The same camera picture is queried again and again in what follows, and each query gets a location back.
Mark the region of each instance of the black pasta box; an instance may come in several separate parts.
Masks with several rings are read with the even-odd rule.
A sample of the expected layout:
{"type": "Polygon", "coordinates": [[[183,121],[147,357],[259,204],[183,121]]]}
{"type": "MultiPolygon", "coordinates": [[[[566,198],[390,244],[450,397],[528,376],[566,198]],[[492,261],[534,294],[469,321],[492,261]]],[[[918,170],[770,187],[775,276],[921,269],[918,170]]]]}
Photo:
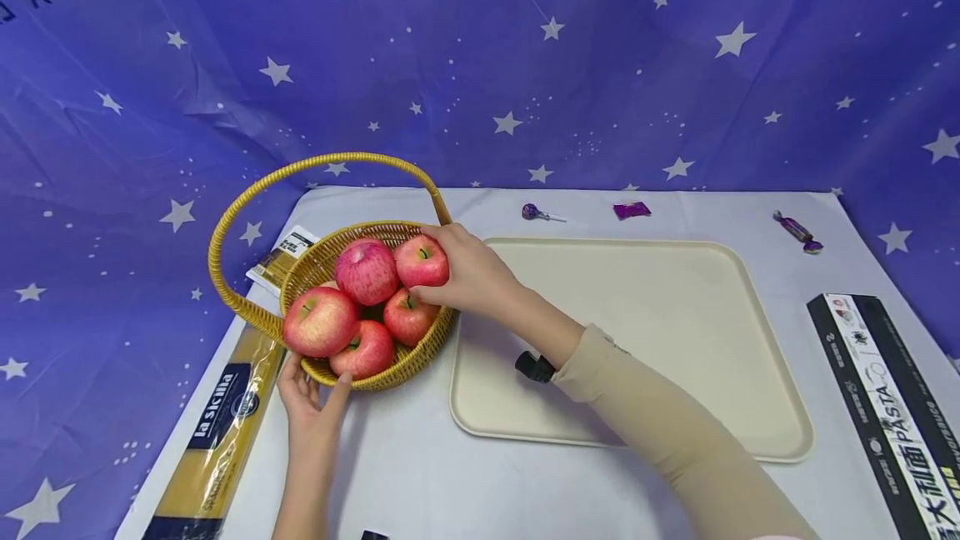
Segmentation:
{"type": "Polygon", "coordinates": [[[874,296],[807,305],[901,538],[960,540],[960,445],[874,296]]]}

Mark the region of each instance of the hand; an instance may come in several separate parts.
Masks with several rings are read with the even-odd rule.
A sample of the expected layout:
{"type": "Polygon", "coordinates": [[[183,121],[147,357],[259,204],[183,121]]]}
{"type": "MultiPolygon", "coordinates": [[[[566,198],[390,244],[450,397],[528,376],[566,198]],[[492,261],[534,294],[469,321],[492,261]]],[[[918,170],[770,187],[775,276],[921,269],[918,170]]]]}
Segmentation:
{"type": "Polygon", "coordinates": [[[514,290],[523,288],[493,249],[459,223],[443,227],[424,225],[422,230],[446,252],[450,279],[441,287],[410,288],[416,298],[431,305],[492,317],[504,301],[509,301],[514,290]]]}
{"type": "Polygon", "coordinates": [[[343,414],[350,393],[350,374],[343,374],[327,399],[320,405],[320,386],[301,369],[302,357],[291,352],[280,372],[277,388],[287,409],[290,427],[291,466],[316,467],[319,482],[325,488],[333,484],[333,466],[340,440],[343,414]]]}

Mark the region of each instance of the blue fabric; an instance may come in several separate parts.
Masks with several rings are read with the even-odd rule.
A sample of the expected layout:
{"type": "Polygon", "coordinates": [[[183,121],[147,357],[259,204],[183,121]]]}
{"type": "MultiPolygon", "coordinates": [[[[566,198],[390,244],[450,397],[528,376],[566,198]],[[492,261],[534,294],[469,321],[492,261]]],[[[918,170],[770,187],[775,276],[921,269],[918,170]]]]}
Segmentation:
{"type": "MultiPolygon", "coordinates": [[[[0,2],[0,538],[112,537],[232,316],[214,224],[318,153],[441,186],[841,188],[960,357],[960,0],[0,2]]],[[[308,183],[411,182],[347,169],[242,212],[235,288],[308,183]]]]}

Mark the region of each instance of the person's right hand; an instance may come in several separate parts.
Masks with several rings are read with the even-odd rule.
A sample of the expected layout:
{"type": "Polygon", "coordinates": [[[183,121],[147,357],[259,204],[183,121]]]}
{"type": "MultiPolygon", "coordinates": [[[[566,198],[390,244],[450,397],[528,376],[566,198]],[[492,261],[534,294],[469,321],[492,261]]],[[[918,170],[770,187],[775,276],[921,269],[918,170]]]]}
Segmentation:
{"type": "Polygon", "coordinates": [[[520,283],[510,267],[459,223],[422,226],[423,234],[436,239],[447,254],[450,279],[441,287],[416,286],[412,295],[431,305],[493,315],[520,283]]]}

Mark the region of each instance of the wicker basket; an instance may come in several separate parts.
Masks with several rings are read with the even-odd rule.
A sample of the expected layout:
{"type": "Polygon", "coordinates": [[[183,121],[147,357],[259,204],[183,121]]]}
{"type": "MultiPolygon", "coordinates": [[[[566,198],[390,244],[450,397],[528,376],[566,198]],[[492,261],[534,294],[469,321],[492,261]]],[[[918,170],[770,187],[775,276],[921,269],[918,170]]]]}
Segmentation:
{"type": "MultiPolygon", "coordinates": [[[[368,152],[339,152],[312,157],[303,161],[292,162],[290,165],[264,176],[251,187],[248,187],[227,208],[227,211],[220,218],[220,223],[217,223],[216,228],[214,228],[207,254],[207,266],[210,270],[213,286],[220,294],[220,298],[227,303],[227,306],[232,308],[241,318],[246,319],[248,323],[264,331],[267,336],[276,338],[284,345],[286,343],[282,333],[283,319],[235,293],[223,280],[223,274],[220,270],[223,239],[227,236],[227,230],[230,223],[233,223],[236,214],[255,195],[263,192],[267,186],[284,178],[289,178],[290,175],[302,172],[306,168],[350,161],[384,163],[384,165],[393,166],[402,170],[402,172],[410,173],[430,193],[434,209],[437,211],[437,219],[440,220],[441,225],[451,222],[447,205],[443,204],[440,191],[437,190],[436,185],[428,175],[421,168],[415,167],[409,162],[386,155],[368,152]]],[[[315,288],[323,282],[333,280],[333,266],[337,257],[341,250],[347,244],[353,242],[354,239],[379,238],[390,248],[396,248],[407,239],[417,236],[419,231],[421,231],[421,227],[414,222],[368,222],[345,227],[323,238],[322,241],[311,246],[297,260],[284,279],[283,287],[280,288],[280,313],[286,314],[287,308],[290,308],[294,300],[309,288],[315,288]]],[[[452,308],[442,307],[434,324],[415,348],[410,349],[397,344],[397,354],[393,358],[393,365],[389,369],[378,375],[366,377],[364,380],[354,381],[353,387],[358,390],[386,390],[397,387],[417,375],[440,352],[443,343],[447,340],[450,327],[453,325],[454,315],[455,312],[452,308]]],[[[311,378],[322,383],[323,386],[333,386],[337,381],[337,376],[334,375],[333,371],[330,371],[326,358],[304,358],[303,369],[311,378]]]]}

